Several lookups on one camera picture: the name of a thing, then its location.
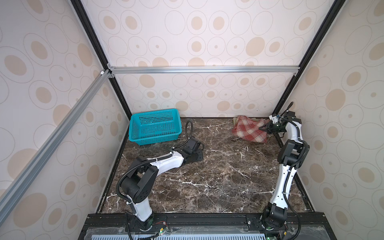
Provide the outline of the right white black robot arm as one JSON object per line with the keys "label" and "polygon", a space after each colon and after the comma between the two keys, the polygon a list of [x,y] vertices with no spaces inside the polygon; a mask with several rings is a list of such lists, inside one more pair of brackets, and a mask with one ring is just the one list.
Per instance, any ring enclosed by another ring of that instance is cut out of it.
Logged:
{"label": "right white black robot arm", "polygon": [[287,219],[288,210],[291,209],[289,193],[292,182],[310,150],[302,136],[301,126],[301,119],[296,117],[295,112],[287,109],[281,115],[271,115],[270,121],[259,128],[268,134],[278,136],[283,133],[288,137],[277,157],[279,175],[276,188],[261,218],[267,230],[281,228]]}

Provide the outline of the black corner post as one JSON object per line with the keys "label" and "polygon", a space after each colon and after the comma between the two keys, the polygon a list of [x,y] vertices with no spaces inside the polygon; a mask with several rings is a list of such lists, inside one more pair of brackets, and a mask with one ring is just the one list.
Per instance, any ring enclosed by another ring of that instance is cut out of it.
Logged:
{"label": "black corner post", "polygon": [[[77,17],[79,18],[83,29],[93,47],[93,50],[95,51],[97,58],[99,62],[101,63],[104,70],[110,70],[109,68],[109,61],[105,55],[105,52],[103,50],[103,47],[101,45],[101,42],[99,41],[99,38],[96,35],[96,32],[92,26],[92,23],[86,13],[85,7],[83,3],[79,0],[70,0],[72,6],[74,7],[75,13]],[[128,119],[130,120],[132,117],[132,112],[127,104],[127,101],[123,95],[122,89],[116,79],[116,77],[111,74],[111,77],[109,78],[109,81],[118,97],[118,100],[120,104],[123,107],[124,112],[126,113]]]}
{"label": "black corner post", "polygon": [[326,14],[324,20],[322,21],[318,31],[315,34],[314,39],[312,40],[311,44],[309,45],[309,48],[307,49],[306,53],[304,54],[303,59],[301,60],[299,64],[299,70],[296,74],[293,75],[291,80],[288,83],[288,86],[286,87],[285,91],[283,92],[282,96],[280,97],[275,109],[273,110],[272,114],[278,114],[283,106],[285,105],[286,101],[288,100],[288,97],[291,95],[292,91],[294,90],[295,86],[297,85],[297,82],[299,81],[301,75],[304,73],[305,69],[307,68],[308,64],[310,63],[312,57],[318,50],[320,44],[324,40],[325,36],[329,32],[332,24],[334,23],[335,19],[337,18],[338,14],[340,13],[341,9],[345,5],[347,1],[346,0],[336,0],[331,5],[330,10]]}

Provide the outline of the teal plastic basket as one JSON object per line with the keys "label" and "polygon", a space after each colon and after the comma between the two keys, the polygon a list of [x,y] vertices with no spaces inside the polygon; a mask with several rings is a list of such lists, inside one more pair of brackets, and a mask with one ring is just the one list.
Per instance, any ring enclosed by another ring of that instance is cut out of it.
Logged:
{"label": "teal plastic basket", "polygon": [[175,141],[182,132],[177,109],[159,110],[132,115],[129,140],[139,146]]}

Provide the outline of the horizontal aluminium frame bar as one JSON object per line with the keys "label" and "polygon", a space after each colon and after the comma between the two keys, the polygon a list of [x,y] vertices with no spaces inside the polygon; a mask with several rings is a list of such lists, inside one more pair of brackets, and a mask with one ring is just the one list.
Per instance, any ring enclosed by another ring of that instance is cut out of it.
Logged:
{"label": "horizontal aluminium frame bar", "polygon": [[299,66],[111,67],[118,74],[297,73]]}

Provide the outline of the left diagonal aluminium frame bar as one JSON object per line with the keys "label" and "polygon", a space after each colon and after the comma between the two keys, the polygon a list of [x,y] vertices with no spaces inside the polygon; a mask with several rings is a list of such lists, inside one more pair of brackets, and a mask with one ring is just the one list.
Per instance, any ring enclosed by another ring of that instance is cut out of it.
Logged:
{"label": "left diagonal aluminium frame bar", "polygon": [[97,91],[109,78],[110,73],[110,70],[105,69],[99,74],[87,91],[76,102],[74,107],[64,117],[59,126],[52,132],[50,137],[36,152],[31,161],[10,185],[4,196],[1,198],[1,225],[4,224],[5,220],[16,207],[22,196],[51,158],[54,151],[58,148],[86,107],[88,107]]}

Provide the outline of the right black corner post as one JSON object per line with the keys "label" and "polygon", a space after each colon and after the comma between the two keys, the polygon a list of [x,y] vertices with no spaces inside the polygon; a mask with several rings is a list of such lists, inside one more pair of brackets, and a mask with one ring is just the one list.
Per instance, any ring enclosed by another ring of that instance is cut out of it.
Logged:
{"label": "right black corner post", "polygon": [[288,100],[288,97],[291,95],[292,91],[294,90],[295,86],[297,85],[297,82],[299,81],[301,75],[304,73],[305,69],[307,68],[308,64],[310,63],[312,57],[318,50],[320,44],[324,40],[325,36],[329,32],[332,24],[334,23],[335,19],[337,18],[338,14],[340,13],[341,9],[345,5],[347,1],[346,0],[336,0],[331,5],[330,10],[326,14],[324,20],[322,21],[318,31],[315,34],[314,39],[312,40],[311,44],[309,45],[309,48],[307,49],[306,53],[304,54],[303,59],[301,60],[299,64],[299,70],[296,74],[293,75],[291,80],[288,83],[288,86],[286,87],[285,91],[283,92],[282,96],[280,97],[275,109],[273,110],[272,114],[278,114],[283,106],[285,105],[286,101]]}

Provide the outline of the red plaid skirt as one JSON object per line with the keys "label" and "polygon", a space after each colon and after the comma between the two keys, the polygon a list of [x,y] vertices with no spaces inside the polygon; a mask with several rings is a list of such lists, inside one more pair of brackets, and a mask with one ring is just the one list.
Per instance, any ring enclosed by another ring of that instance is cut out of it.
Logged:
{"label": "red plaid skirt", "polygon": [[268,140],[267,133],[259,130],[259,127],[268,121],[261,119],[258,122],[254,122],[249,117],[238,116],[238,122],[234,125],[232,134],[249,142],[266,143]]}

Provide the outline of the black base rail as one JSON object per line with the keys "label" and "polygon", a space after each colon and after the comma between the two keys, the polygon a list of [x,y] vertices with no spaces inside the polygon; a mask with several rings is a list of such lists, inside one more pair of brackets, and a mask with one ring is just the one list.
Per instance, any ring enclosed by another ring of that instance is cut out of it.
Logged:
{"label": "black base rail", "polygon": [[147,230],[129,214],[91,214],[80,240],[334,240],[324,213],[289,214],[280,228],[266,230],[261,214],[155,214]]}

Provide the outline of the olive green skirt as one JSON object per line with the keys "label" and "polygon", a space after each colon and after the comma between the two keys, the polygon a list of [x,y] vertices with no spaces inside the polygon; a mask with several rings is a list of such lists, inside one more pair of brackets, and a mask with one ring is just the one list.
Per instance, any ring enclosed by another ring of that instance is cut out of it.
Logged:
{"label": "olive green skirt", "polygon": [[[258,122],[259,120],[261,120],[262,118],[250,118],[252,121],[254,122]],[[233,118],[233,124],[235,125],[236,123],[238,122],[238,117],[234,117]]]}

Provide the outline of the left black corner post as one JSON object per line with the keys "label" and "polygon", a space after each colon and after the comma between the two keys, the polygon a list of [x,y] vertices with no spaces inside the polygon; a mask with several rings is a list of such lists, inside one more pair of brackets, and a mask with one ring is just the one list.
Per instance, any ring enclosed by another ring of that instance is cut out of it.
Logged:
{"label": "left black corner post", "polygon": [[[96,32],[92,26],[92,23],[86,13],[85,7],[83,3],[79,0],[70,0],[72,6],[74,7],[75,13],[77,17],[79,18],[83,29],[93,47],[93,50],[95,51],[97,58],[99,62],[101,63],[104,70],[110,70],[109,68],[109,61],[105,55],[105,52],[103,50],[103,47],[101,45],[101,42],[99,41],[99,38],[96,35]],[[126,113],[128,119],[130,120],[132,117],[132,112],[127,104],[127,101],[123,95],[122,89],[116,79],[116,77],[111,74],[111,77],[109,78],[109,81],[118,97],[118,100],[120,104],[123,107],[124,112]]]}

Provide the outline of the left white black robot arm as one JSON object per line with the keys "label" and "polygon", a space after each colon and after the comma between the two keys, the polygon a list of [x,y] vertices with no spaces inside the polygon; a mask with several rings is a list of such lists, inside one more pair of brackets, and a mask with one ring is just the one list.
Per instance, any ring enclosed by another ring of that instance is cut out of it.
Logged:
{"label": "left white black robot arm", "polygon": [[149,195],[157,177],[169,170],[203,160],[204,144],[190,137],[182,145],[162,156],[144,158],[138,156],[116,184],[116,194],[126,201],[133,215],[142,223],[153,220]]}

